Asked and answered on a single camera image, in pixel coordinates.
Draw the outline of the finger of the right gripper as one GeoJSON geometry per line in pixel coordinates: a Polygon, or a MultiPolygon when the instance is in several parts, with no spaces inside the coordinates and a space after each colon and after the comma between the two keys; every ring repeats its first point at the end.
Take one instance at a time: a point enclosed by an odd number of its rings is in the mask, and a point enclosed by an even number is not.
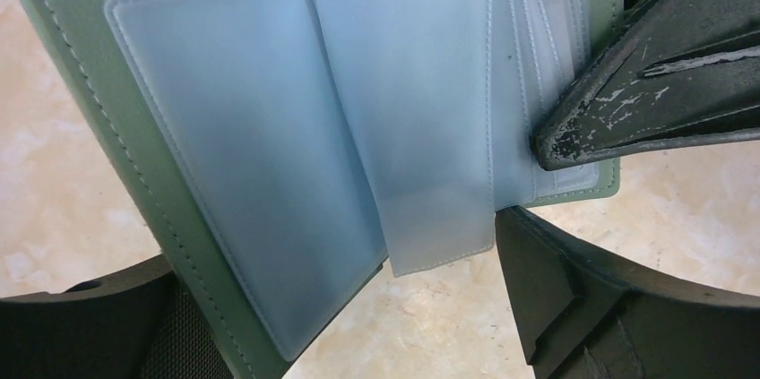
{"type": "Polygon", "coordinates": [[[548,170],[759,136],[759,0],[626,0],[534,135],[548,170]]]}

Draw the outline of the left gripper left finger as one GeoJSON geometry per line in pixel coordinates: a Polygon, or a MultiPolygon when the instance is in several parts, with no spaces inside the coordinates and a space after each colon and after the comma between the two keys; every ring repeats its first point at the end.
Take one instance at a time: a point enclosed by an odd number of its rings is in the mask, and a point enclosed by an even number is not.
{"type": "Polygon", "coordinates": [[[155,256],[61,293],[1,301],[3,378],[230,378],[194,301],[155,256]]]}

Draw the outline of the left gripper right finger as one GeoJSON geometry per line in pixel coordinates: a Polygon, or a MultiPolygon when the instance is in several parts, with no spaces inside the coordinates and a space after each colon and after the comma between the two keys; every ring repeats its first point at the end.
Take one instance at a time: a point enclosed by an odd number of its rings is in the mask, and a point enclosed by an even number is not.
{"type": "Polygon", "coordinates": [[[758,297],[655,271],[522,207],[499,211],[495,227],[537,377],[758,377],[758,297]]]}

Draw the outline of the green card holder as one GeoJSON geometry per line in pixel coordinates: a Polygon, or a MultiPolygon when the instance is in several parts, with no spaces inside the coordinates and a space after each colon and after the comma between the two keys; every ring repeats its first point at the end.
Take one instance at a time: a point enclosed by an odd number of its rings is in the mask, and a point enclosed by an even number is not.
{"type": "Polygon", "coordinates": [[[78,377],[280,378],[389,262],[490,250],[494,215],[605,198],[619,163],[529,137],[624,0],[21,0],[157,240],[83,295],[78,377]]]}

